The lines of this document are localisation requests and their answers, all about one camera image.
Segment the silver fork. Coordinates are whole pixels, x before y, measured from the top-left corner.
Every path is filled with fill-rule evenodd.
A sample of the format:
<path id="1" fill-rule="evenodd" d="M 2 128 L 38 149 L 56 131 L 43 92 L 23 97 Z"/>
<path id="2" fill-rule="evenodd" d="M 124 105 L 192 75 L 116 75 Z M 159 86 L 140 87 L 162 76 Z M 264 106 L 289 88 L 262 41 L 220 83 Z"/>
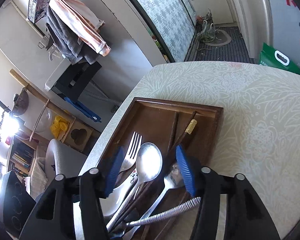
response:
<path id="1" fill-rule="evenodd" d="M 130 169 L 136 162 L 138 151 L 141 147 L 142 135 L 134 131 L 130 140 L 126 156 L 120 168 L 120 173 Z"/>

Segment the grey hanging towel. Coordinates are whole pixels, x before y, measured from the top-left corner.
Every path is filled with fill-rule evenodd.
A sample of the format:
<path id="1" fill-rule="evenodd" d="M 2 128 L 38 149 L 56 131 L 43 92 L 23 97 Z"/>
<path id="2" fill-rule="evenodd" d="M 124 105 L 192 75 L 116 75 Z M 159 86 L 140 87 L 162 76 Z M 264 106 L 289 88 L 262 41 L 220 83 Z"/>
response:
<path id="1" fill-rule="evenodd" d="M 46 27 L 54 44 L 72 65 L 82 60 L 89 64 L 97 61 L 98 54 L 80 40 L 50 7 L 47 8 L 46 17 Z"/>

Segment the plastic bag on floor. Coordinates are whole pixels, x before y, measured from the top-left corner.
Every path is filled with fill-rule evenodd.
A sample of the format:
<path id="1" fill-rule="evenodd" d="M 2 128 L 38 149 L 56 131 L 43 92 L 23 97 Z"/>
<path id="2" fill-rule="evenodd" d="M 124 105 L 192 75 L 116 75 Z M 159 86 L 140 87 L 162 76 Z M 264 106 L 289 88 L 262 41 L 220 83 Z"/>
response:
<path id="1" fill-rule="evenodd" d="M 202 30 L 197 34 L 197 40 L 203 43 L 210 43 L 216 39 L 216 29 L 213 23 L 212 12 L 208 12 L 203 17 L 198 17 L 198 23 L 201 24 Z"/>

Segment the brown wooden tray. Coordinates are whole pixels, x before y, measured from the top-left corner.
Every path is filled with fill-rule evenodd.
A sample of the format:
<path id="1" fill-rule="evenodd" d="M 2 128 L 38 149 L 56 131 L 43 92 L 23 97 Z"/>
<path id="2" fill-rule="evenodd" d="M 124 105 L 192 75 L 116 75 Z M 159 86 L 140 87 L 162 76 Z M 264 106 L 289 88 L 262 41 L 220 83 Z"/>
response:
<path id="1" fill-rule="evenodd" d="M 147 98 L 133 99 L 111 135 L 99 162 L 101 165 L 106 165 L 105 162 L 111 158 L 119 146 L 122 146 L 126 152 L 134 131 L 142 135 L 142 142 L 156 144 L 165 160 L 174 113 L 179 113 L 175 134 L 175 139 L 177 139 L 183 133 L 194 111 L 197 111 L 194 117 L 197 124 L 181 144 L 188 155 L 194 156 L 201 164 L 208 164 L 219 136 L 223 121 L 223 108 Z M 190 195 L 185 187 L 169 190 L 152 214 L 168 210 L 189 199 Z M 149 226 L 148 231 L 144 229 L 145 226 L 142 226 L 132 239 L 164 239 L 173 222 L 176 222 L 176 218 L 154 223 Z"/>

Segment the small dark metal spoon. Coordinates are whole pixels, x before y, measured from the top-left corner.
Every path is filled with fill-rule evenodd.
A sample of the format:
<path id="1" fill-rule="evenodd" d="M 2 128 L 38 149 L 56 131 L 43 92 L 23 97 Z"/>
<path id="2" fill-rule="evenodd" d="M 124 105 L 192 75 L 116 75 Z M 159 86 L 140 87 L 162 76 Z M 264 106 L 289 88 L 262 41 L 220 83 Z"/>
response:
<path id="1" fill-rule="evenodd" d="M 171 166 L 171 170 L 168 175 L 164 177 L 164 189 L 161 194 L 157 197 L 151 207 L 142 215 L 141 219 L 148 218 L 155 210 L 155 208 L 159 205 L 161 200 L 164 198 L 165 194 L 170 189 L 177 189 L 184 186 L 183 178 L 181 172 L 179 170 L 179 166 L 177 163 L 174 163 Z"/>

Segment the patterned sliding door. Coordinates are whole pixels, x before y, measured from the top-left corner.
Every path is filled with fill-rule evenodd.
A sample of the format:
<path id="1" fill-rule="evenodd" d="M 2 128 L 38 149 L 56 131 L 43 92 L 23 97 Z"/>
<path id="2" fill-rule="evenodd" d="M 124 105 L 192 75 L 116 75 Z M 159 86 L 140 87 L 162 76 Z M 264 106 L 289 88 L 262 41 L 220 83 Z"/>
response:
<path id="1" fill-rule="evenodd" d="M 195 35 L 196 13 L 190 0 L 129 0 L 171 62 L 187 59 Z"/>

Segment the wooden ladder rack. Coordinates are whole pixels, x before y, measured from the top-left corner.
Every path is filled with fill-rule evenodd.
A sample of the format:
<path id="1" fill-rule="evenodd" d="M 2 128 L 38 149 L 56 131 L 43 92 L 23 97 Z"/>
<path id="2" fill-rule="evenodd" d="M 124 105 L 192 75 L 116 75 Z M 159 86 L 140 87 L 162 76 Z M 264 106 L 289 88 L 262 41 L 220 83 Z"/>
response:
<path id="1" fill-rule="evenodd" d="M 56 116 L 60 116 L 61 118 L 63 118 L 68 124 L 66 131 L 60 131 L 57 140 L 83 153 L 94 129 L 92 129 L 90 126 L 77 119 L 67 111 L 55 105 L 53 102 L 50 101 L 49 98 L 47 98 L 38 90 L 36 90 L 14 69 L 11 69 L 9 73 L 15 80 L 17 80 L 22 85 L 22 92 L 29 92 L 35 98 L 35 101 L 39 101 L 41 105 L 40 111 L 38 111 L 35 115 L 35 122 L 33 124 L 33 127 L 30 129 L 31 134 L 29 140 L 31 141 L 32 139 L 34 139 L 34 137 L 36 137 L 36 139 L 38 140 L 39 135 L 36 130 L 40 121 L 43 118 L 45 110 L 48 109 Z"/>

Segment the white ceramic spoon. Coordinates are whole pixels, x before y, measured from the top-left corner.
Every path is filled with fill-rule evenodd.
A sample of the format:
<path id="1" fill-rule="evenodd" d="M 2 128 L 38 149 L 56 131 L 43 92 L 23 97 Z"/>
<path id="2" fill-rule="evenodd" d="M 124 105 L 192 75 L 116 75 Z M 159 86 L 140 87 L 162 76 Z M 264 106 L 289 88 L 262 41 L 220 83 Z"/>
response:
<path id="1" fill-rule="evenodd" d="M 138 173 L 136 168 L 133 172 L 122 182 L 122 184 L 115 189 L 108 196 L 108 198 L 100 198 L 101 209 L 104 217 L 111 217 L 121 206 L 122 202 L 129 191 L 133 188 L 138 180 Z"/>

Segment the pink striped hanging towel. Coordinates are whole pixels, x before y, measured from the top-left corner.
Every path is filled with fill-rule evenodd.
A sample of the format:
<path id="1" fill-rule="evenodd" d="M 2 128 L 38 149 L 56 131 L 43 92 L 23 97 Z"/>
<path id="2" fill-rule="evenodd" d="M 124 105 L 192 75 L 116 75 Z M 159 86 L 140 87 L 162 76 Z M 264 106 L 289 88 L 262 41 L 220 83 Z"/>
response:
<path id="1" fill-rule="evenodd" d="M 100 35 L 104 21 L 79 0 L 50 0 L 49 6 L 78 38 L 96 53 L 107 56 L 111 48 Z"/>

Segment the white sink basin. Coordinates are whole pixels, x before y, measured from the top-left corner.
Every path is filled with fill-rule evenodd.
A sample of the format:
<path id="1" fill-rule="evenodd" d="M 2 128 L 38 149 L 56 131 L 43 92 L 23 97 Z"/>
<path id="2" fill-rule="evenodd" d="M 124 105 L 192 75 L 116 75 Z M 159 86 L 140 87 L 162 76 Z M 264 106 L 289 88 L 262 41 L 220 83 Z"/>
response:
<path id="1" fill-rule="evenodd" d="M 70 66 L 70 61 L 68 59 L 63 59 L 61 61 L 61 63 L 56 67 L 56 69 L 52 72 L 52 74 L 45 82 L 46 91 L 50 91 L 53 88 L 53 86 L 56 84 L 58 79 L 68 69 L 69 66 Z"/>

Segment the grey refrigerator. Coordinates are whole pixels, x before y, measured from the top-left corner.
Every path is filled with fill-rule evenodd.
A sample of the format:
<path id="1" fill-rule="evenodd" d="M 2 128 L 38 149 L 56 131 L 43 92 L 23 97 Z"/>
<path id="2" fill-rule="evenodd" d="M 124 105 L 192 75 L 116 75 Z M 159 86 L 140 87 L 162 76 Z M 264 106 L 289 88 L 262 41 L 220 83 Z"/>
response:
<path id="1" fill-rule="evenodd" d="M 300 68 L 300 10 L 293 0 L 242 0 L 252 57 L 259 63 L 266 43 Z"/>

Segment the yellow cloth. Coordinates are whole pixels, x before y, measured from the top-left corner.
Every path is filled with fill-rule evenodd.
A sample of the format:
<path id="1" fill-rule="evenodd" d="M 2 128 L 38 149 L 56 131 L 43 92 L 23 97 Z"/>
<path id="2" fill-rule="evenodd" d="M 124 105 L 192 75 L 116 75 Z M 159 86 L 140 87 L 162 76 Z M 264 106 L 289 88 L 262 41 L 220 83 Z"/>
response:
<path id="1" fill-rule="evenodd" d="M 50 126 L 50 131 L 55 139 L 62 140 L 65 136 L 70 122 L 61 116 L 55 116 L 52 125 Z"/>

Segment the large spoon textured handle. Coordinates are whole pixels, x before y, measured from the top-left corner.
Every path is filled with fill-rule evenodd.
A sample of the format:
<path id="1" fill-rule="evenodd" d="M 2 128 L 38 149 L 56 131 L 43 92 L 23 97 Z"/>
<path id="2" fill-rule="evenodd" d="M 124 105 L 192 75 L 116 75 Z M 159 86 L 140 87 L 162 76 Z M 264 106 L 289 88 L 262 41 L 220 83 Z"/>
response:
<path id="1" fill-rule="evenodd" d="M 162 169 L 162 154 L 159 148 L 152 142 L 146 142 L 141 145 L 137 159 L 136 171 L 138 174 L 136 184 L 131 189 L 119 209 L 115 212 L 111 220 L 106 225 L 107 231 L 110 232 L 119 217 L 123 214 L 134 193 L 140 185 L 145 182 L 153 181 L 160 174 Z"/>

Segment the wooden chopstick gold tip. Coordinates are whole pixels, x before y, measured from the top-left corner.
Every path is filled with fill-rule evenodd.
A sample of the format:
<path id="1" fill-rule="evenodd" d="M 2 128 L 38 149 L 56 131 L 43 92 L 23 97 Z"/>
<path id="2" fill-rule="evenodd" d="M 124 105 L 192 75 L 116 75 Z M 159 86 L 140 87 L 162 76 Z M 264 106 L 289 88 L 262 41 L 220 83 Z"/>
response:
<path id="1" fill-rule="evenodd" d="M 164 181 L 162 179 L 156 179 L 153 182 L 147 183 L 147 185 L 144 187 L 144 189 L 142 189 L 141 193 L 136 197 L 136 199 L 128 204 L 127 209 L 119 217 L 113 229 L 118 226 L 132 212 L 134 208 L 137 208 L 138 211 L 146 211 L 163 189 Z"/>
<path id="2" fill-rule="evenodd" d="M 178 137 L 175 143 L 168 149 L 164 160 L 166 164 L 163 166 L 163 170 L 160 172 L 158 178 L 147 183 L 146 186 L 142 188 L 142 191 L 137 195 L 136 199 L 131 203 L 129 203 L 128 208 L 119 217 L 114 227 L 119 225 L 135 207 L 137 207 L 145 198 L 147 198 L 147 194 L 151 192 L 153 187 L 157 187 L 157 183 L 159 183 L 160 180 L 163 178 L 163 176 L 167 173 L 168 166 L 171 165 L 173 161 L 175 161 L 175 148 L 179 144 L 181 144 L 188 135 L 190 135 L 189 133 L 191 133 L 193 131 L 193 128 L 196 126 L 196 120 L 194 119 L 195 114 L 196 113 L 193 113 L 193 115 L 191 116 L 192 119 L 187 124 L 184 132 Z"/>

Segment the white kitchen cabinet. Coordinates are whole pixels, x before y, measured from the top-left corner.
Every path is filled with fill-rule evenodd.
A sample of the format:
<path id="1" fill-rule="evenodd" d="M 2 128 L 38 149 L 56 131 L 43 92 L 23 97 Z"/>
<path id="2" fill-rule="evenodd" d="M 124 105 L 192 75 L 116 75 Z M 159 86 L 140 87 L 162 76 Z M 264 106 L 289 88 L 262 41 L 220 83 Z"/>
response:
<path id="1" fill-rule="evenodd" d="M 232 0 L 190 0 L 197 16 L 212 14 L 216 25 L 239 26 L 237 12 Z"/>

